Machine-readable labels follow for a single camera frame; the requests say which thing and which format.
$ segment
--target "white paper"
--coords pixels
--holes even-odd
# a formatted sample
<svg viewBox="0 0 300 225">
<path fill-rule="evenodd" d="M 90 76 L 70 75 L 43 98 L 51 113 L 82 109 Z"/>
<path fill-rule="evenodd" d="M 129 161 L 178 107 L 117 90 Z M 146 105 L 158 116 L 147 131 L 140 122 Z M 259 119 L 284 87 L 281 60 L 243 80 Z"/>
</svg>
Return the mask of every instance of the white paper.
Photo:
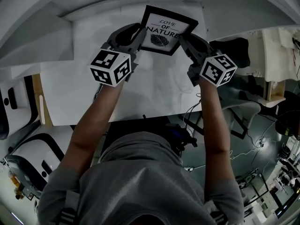
<svg viewBox="0 0 300 225">
<path fill-rule="evenodd" d="M 199 7 L 166 7 L 184 12 L 204 24 Z M 93 51 L 107 41 L 111 33 L 143 17 L 145 5 L 122 7 L 105 14 L 97 14 L 74 23 L 74 61 L 43 71 L 41 82 L 44 99 L 53 125 L 74 125 L 83 116 L 99 88 L 90 75 L 86 63 Z M 195 34 L 205 37 L 203 26 Z M 167 56 L 140 51 L 135 60 L 137 68 L 124 87 L 110 121 L 130 120 L 185 113 L 199 102 L 187 71 L 192 61 L 182 48 Z M 197 106 L 193 111 L 201 110 Z"/>
</svg>

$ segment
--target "forearm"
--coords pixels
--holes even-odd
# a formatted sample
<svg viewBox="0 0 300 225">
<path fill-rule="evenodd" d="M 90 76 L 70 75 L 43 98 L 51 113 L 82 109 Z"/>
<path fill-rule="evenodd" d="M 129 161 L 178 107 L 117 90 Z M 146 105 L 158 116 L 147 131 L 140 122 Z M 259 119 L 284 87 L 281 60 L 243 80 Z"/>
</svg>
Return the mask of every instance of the forearm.
<svg viewBox="0 0 300 225">
<path fill-rule="evenodd" d="M 121 82 L 115 88 L 103 86 L 96 100 L 78 122 L 60 166 L 72 168 L 80 175 L 90 167 L 96 146 L 106 130 L 123 84 Z"/>
<path fill-rule="evenodd" d="M 204 141 L 207 153 L 230 150 L 230 134 L 225 121 L 218 91 L 204 79 L 199 82 L 203 114 Z"/>
<path fill-rule="evenodd" d="M 204 79 L 199 82 L 206 153 L 205 194 L 224 180 L 233 180 L 230 163 L 230 134 L 217 88 Z"/>
<path fill-rule="evenodd" d="M 124 82 L 117 87 L 104 85 L 93 104 L 78 122 L 71 143 L 95 148 L 114 111 Z"/>
</svg>

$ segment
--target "wooden board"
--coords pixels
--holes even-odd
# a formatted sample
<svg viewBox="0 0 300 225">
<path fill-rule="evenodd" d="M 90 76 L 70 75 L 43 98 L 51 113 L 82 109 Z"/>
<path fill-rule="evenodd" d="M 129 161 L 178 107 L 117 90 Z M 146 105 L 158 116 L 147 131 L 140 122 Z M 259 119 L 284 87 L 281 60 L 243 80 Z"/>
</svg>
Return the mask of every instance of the wooden board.
<svg viewBox="0 0 300 225">
<path fill-rule="evenodd" d="M 52 121 L 50 118 L 50 114 L 46 105 L 46 101 L 44 98 L 44 93 L 43 93 L 43 87 L 41 83 L 41 77 L 39 74 L 35 74 L 32 76 L 32 81 L 33 81 L 33 90 L 34 90 L 34 97 L 36 100 L 37 104 L 37 111 L 39 115 L 39 119 L 41 121 L 42 125 L 52 127 Z"/>
</svg>

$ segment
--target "cable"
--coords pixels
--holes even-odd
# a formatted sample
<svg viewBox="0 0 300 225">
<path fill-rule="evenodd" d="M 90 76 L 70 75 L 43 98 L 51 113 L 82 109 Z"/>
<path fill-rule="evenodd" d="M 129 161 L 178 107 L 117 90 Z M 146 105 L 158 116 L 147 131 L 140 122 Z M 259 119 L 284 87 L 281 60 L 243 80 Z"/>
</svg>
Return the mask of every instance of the cable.
<svg viewBox="0 0 300 225">
<path fill-rule="evenodd" d="M 272 121 L 272 122 L 276 122 L 276 120 L 274 121 L 274 120 L 268 118 L 267 116 L 264 116 L 264 115 L 261 115 L 261 114 L 259 114 L 259 115 L 262 116 L 262 117 L 264 117 L 264 118 L 266 118 L 266 119 L 268 119 L 268 120 L 270 120 L 270 121 Z"/>
<path fill-rule="evenodd" d="M 192 107 L 190 107 L 187 111 L 186 111 L 186 113 L 184 114 L 184 116 L 183 116 L 183 123 L 184 123 L 184 125 L 185 125 L 185 128 L 187 129 L 187 124 L 185 123 L 185 121 L 184 121 L 184 118 L 185 118 L 185 116 L 186 116 L 186 114 L 188 113 L 188 111 L 189 110 L 193 110 L 195 107 L 197 107 L 199 104 L 201 103 L 201 99 L 200 99 L 200 101 L 197 103 L 197 104 L 195 104 L 194 106 L 192 106 Z"/>
<path fill-rule="evenodd" d="M 274 121 L 264 132 L 263 134 L 261 135 L 261 137 L 264 136 L 264 134 L 275 124 L 276 121 Z"/>
<path fill-rule="evenodd" d="M 262 149 L 262 147 L 257 151 L 257 153 L 255 154 L 254 158 L 252 159 L 252 162 L 251 162 L 251 167 L 252 167 L 252 169 L 253 169 L 253 162 L 254 162 L 254 160 L 255 160 L 257 154 L 259 153 L 259 151 L 260 151 L 261 149 Z"/>
<path fill-rule="evenodd" d="M 193 132 L 192 130 L 188 127 L 188 130 L 191 132 L 191 137 L 193 137 Z"/>
<path fill-rule="evenodd" d="M 276 141 L 274 141 L 274 140 L 271 140 L 271 141 L 274 142 L 274 147 L 273 147 L 272 155 L 271 155 L 271 157 L 270 157 L 270 160 L 269 160 L 268 163 L 266 164 L 266 166 L 263 168 L 262 174 L 264 174 L 265 168 L 268 166 L 268 164 L 269 164 L 270 161 L 272 160 L 273 153 L 274 153 L 274 150 L 275 150 L 275 147 L 276 147 Z"/>
<path fill-rule="evenodd" d="M 230 157 L 230 160 L 234 160 L 234 159 L 236 159 L 237 157 L 239 157 L 240 155 L 248 155 L 250 152 L 252 152 L 252 151 L 254 151 L 254 150 L 256 150 L 257 148 L 254 148 L 254 149 L 251 149 L 251 150 L 249 150 L 247 153 L 240 153 L 240 154 L 238 154 L 238 155 L 236 155 L 236 156 L 232 156 L 232 157 Z M 204 164 L 204 165 L 202 165 L 202 166 L 199 166 L 199 167 L 190 167 L 190 169 L 192 169 L 192 170 L 188 170 L 189 172 L 192 172 L 193 170 L 195 170 L 195 169 L 198 169 L 198 168 L 202 168 L 202 167 L 205 167 L 206 166 L 206 164 Z"/>
<path fill-rule="evenodd" d="M 246 135 L 251 139 L 252 145 L 255 146 L 256 148 L 259 148 L 259 147 L 257 147 L 257 146 L 254 144 L 252 137 L 248 134 L 248 131 L 246 132 Z"/>
<path fill-rule="evenodd" d="M 103 86 L 103 84 L 101 83 L 101 84 L 99 85 L 99 88 L 98 88 L 97 92 L 96 92 L 95 95 L 94 95 L 93 102 L 96 100 L 96 98 L 97 98 L 99 92 L 101 91 L 102 86 Z"/>
<path fill-rule="evenodd" d="M 238 155 L 236 155 L 236 156 L 232 156 L 232 157 L 230 157 L 230 159 L 231 160 L 234 160 L 234 159 L 236 159 L 238 156 L 240 156 L 240 155 L 248 155 L 250 152 L 252 152 L 252 151 L 255 151 L 257 148 L 253 148 L 253 149 L 251 149 L 251 150 L 249 150 L 247 153 L 240 153 L 240 154 L 238 154 Z"/>
<path fill-rule="evenodd" d="M 201 99 L 199 100 L 199 103 L 197 104 L 197 105 L 195 105 L 193 108 L 192 108 L 192 110 L 189 112 L 189 115 L 188 115 L 188 118 L 187 118 L 187 120 L 189 120 L 190 119 L 190 117 L 191 117 L 191 114 L 192 114 L 192 111 L 194 110 L 194 108 L 195 107 L 197 107 L 199 104 L 201 103 Z"/>
<path fill-rule="evenodd" d="M 293 54 L 294 54 L 294 56 L 293 56 L 293 59 L 294 59 L 294 66 L 295 66 L 295 68 L 296 68 L 296 56 L 295 56 L 295 51 L 294 51 L 294 49 L 292 50 L 292 52 L 293 52 Z M 298 86 L 299 86 L 299 89 L 300 89 L 300 83 L 299 83 L 299 78 L 298 78 L 299 69 L 300 69 L 300 66 L 299 66 L 298 71 L 297 71 L 297 73 L 296 73 L 296 77 L 297 77 L 297 83 L 298 83 Z"/>
</svg>

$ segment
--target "picture frame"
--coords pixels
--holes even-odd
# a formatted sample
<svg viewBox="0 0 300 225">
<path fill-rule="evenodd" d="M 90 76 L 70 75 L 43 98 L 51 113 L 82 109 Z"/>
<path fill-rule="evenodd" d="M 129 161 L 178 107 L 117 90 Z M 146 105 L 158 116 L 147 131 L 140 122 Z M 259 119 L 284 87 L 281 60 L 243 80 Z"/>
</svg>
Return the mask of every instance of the picture frame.
<svg viewBox="0 0 300 225">
<path fill-rule="evenodd" d="M 197 25 L 190 17 L 147 5 L 141 22 L 147 35 L 141 49 L 172 56 L 180 46 L 179 35 L 190 34 Z"/>
</svg>

